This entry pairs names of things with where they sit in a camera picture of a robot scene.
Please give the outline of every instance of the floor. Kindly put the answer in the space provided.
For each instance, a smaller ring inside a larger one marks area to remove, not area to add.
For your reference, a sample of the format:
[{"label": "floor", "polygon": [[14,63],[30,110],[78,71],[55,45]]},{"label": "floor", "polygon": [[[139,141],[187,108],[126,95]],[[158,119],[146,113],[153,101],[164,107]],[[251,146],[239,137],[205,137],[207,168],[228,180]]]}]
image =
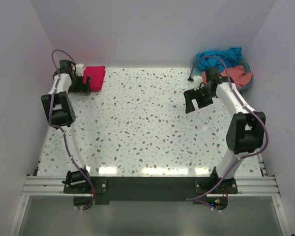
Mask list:
[{"label": "floor", "polygon": [[[91,176],[209,176],[226,151],[231,117],[221,100],[185,114],[187,68],[107,68],[101,92],[69,94]],[[65,176],[67,154],[49,129],[39,176]],[[261,176],[257,157],[237,177]]]}]

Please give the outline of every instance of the gray floor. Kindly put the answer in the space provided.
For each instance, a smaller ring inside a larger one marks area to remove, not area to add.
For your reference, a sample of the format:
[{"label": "gray floor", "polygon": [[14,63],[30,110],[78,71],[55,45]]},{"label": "gray floor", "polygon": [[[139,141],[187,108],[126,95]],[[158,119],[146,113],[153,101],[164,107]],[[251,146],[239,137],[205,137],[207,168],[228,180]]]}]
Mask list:
[{"label": "gray floor", "polygon": [[282,236],[271,197],[222,211],[188,202],[111,202],[80,213],[72,197],[31,197],[21,236]]}]

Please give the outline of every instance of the red cloth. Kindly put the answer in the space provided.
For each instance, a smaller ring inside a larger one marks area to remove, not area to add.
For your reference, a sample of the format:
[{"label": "red cloth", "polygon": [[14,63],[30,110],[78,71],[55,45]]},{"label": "red cloth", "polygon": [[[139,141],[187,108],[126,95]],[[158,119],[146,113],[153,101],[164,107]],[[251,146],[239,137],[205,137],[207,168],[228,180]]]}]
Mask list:
[{"label": "red cloth", "polygon": [[[245,87],[253,76],[252,72],[246,73],[243,65],[228,68],[231,78],[234,80],[236,87]],[[222,76],[227,76],[225,69],[221,73]],[[206,73],[202,72],[203,82],[207,83]]]},{"label": "red cloth", "polygon": [[105,77],[105,66],[87,66],[83,74],[83,83],[86,84],[87,76],[90,75],[90,91],[99,92],[102,90],[104,77]]}]

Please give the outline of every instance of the terrazzo tabletop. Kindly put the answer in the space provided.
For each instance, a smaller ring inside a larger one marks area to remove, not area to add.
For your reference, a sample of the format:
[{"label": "terrazzo tabletop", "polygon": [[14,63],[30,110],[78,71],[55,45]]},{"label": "terrazzo tabletop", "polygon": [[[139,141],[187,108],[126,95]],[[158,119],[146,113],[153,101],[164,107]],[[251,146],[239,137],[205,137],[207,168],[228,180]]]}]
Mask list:
[{"label": "terrazzo tabletop", "polygon": [[[103,89],[70,93],[75,135],[91,176],[209,176],[227,146],[231,117],[221,100],[185,114],[188,68],[107,68]],[[68,157],[49,128],[38,176],[66,176]],[[237,177],[260,177],[257,157]]]}]

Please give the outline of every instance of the cable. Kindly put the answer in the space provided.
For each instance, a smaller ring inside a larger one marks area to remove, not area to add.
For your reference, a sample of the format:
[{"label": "cable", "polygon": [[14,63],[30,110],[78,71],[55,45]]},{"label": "cable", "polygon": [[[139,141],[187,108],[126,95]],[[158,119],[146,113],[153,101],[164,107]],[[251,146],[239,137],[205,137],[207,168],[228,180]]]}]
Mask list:
[{"label": "cable", "polygon": [[57,81],[56,81],[56,85],[55,85],[55,90],[53,91],[53,93],[51,94],[51,101],[50,101],[50,108],[49,108],[49,117],[48,117],[48,123],[49,123],[49,126],[50,127],[53,127],[53,128],[58,128],[58,129],[60,129],[61,131],[62,131],[62,134],[63,134],[63,140],[64,140],[64,145],[65,145],[65,149],[66,149],[66,151],[67,151],[67,153],[68,153],[68,156],[69,156],[69,158],[71,159],[71,161],[72,161],[72,163],[75,165],[75,167],[78,169],[78,171],[81,173],[81,175],[83,176],[83,178],[85,178],[85,180],[90,184],[90,186],[91,186],[91,192],[92,192],[92,199],[91,199],[91,201],[90,201],[90,203],[87,205],[87,206],[85,206],[85,207],[83,207],[82,208],[82,210],[87,210],[87,209],[89,209],[91,206],[92,206],[92,204],[93,204],[93,202],[94,202],[94,200],[95,200],[95,188],[94,188],[94,185],[92,184],[92,182],[90,181],[90,179],[83,173],[83,171],[81,171],[81,169],[79,168],[79,166],[78,166],[78,164],[75,162],[75,160],[73,159],[73,157],[72,157],[72,155],[71,155],[71,153],[70,153],[70,151],[69,151],[69,147],[68,147],[68,142],[67,142],[67,138],[66,138],[66,135],[65,135],[65,131],[64,131],[64,129],[62,129],[60,126],[58,126],[58,125],[52,125],[51,124],[51,122],[52,122],[52,114],[53,114],[53,104],[54,104],[54,99],[55,99],[55,93],[56,93],[56,91],[57,91],[57,87],[58,87],[58,84],[59,84],[59,81],[60,81],[60,72],[59,72],[59,70],[58,70],[58,67],[57,67],[57,65],[56,65],[56,63],[55,63],[55,59],[54,59],[54,53],[55,52],[62,52],[62,53],[65,53],[68,57],[70,57],[70,59],[73,61],[73,63],[75,64],[75,61],[73,60],[73,58],[68,54],[68,53],[66,53],[65,51],[63,51],[63,50],[60,50],[60,49],[55,49],[55,50],[53,50],[53,52],[51,53],[51,58],[52,58],[52,61],[53,61],[53,64],[54,64],[54,66],[55,66],[55,68],[56,68],[56,70],[57,70],[57,73],[58,73],[58,79],[57,79]]},{"label": "cable", "polygon": [[214,190],[215,190],[215,189],[216,189],[216,188],[217,188],[217,187],[223,182],[223,180],[226,178],[226,176],[229,174],[229,172],[231,172],[231,170],[234,168],[234,166],[236,166],[236,164],[238,164],[238,162],[240,162],[241,160],[246,159],[246,158],[248,158],[248,157],[255,156],[255,155],[258,155],[258,154],[262,153],[262,152],[266,149],[266,147],[267,147],[267,145],[268,145],[268,143],[269,143],[269,134],[268,134],[268,131],[267,131],[267,129],[266,129],[265,124],[262,122],[262,120],[261,120],[261,119],[260,119],[260,118],[259,118],[259,117],[258,117],[253,111],[251,111],[249,108],[246,107],[246,105],[244,104],[244,102],[241,100],[241,98],[240,98],[239,95],[237,94],[236,89],[233,89],[232,82],[231,82],[231,77],[230,77],[230,74],[229,74],[228,68],[227,68],[226,64],[223,62],[223,60],[221,60],[220,58],[215,57],[215,56],[204,56],[204,57],[199,58],[198,60],[196,60],[196,62],[194,63],[194,65],[193,65],[193,67],[192,67],[192,69],[191,69],[191,71],[190,71],[190,78],[191,78],[192,72],[193,72],[193,70],[194,70],[196,64],[197,64],[200,60],[205,59],[205,58],[214,58],[214,59],[219,60],[219,61],[223,64],[223,66],[224,66],[224,68],[225,68],[225,71],[226,71],[226,74],[227,74],[228,83],[229,83],[229,85],[230,85],[230,88],[231,88],[231,90],[232,90],[234,96],[236,97],[236,99],[238,100],[238,102],[243,106],[243,108],[244,108],[247,112],[249,112],[250,114],[252,114],[252,115],[254,116],[254,118],[257,119],[257,121],[260,123],[260,125],[261,125],[262,128],[264,129],[264,131],[265,131],[265,145],[264,145],[263,148],[262,148],[261,150],[259,150],[258,152],[255,152],[255,153],[251,153],[251,154],[248,154],[248,155],[242,156],[242,157],[240,158],[240,160],[237,160],[235,163],[233,163],[233,165],[232,165],[232,166],[226,171],[226,173],[223,175],[223,177],[220,179],[220,181],[218,181],[218,183],[217,183],[216,185],[214,185],[214,187],[212,187],[209,191],[207,191],[206,193],[204,193],[204,194],[202,194],[202,195],[200,195],[200,196],[197,196],[197,197],[195,197],[195,198],[187,198],[186,201],[196,201],[196,200],[199,200],[199,199],[202,198],[202,197],[205,197],[206,195],[210,194],[211,192],[213,192],[213,191],[214,191]]}]

